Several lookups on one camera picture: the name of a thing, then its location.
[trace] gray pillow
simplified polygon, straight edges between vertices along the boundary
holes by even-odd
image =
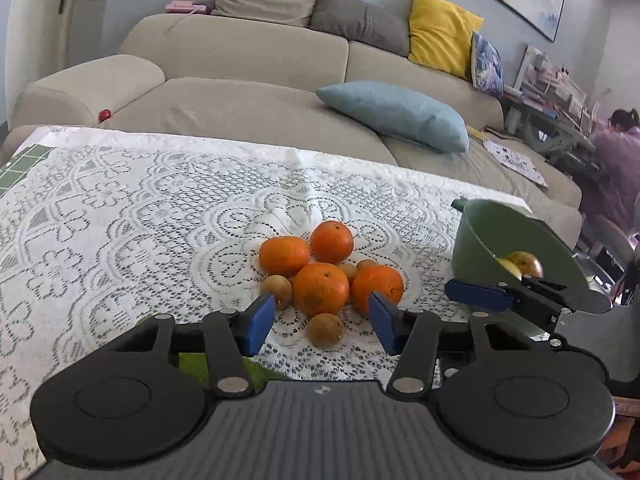
[[[409,56],[409,23],[360,0],[316,0],[309,28]]]

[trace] red ball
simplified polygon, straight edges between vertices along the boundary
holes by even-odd
[[[98,120],[103,123],[107,119],[111,119],[111,110],[103,110],[98,114]]]

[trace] white lace tablecloth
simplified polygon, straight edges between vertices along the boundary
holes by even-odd
[[[217,139],[41,128],[46,162],[0,199],[0,478],[42,463],[29,420],[40,383],[146,314],[200,320],[243,309],[264,275],[260,244],[307,238],[326,219],[355,234],[351,260],[398,269],[400,307],[447,320],[444,297],[460,213],[453,199],[511,196],[417,171],[293,148]],[[299,379],[386,384],[388,357],[369,322],[342,312],[340,348],[304,337],[305,316],[278,316],[256,360]]]

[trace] beige couch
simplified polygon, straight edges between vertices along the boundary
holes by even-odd
[[[378,136],[325,107],[314,93],[345,81],[382,81],[449,104],[476,129],[501,129],[500,103],[453,76],[337,36],[217,16],[145,18],[120,53],[31,84],[18,101],[3,160],[35,124],[294,146],[397,164],[520,196],[565,243],[573,247],[577,241],[579,188],[521,143],[505,142],[536,160],[550,189],[541,190],[502,167],[476,140],[471,139],[465,155],[441,155]],[[98,124],[106,108],[113,117]]]

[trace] door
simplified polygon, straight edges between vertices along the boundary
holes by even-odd
[[[65,67],[72,7],[73,0],[12,0],[5,71],[9,127],[22,90]]]

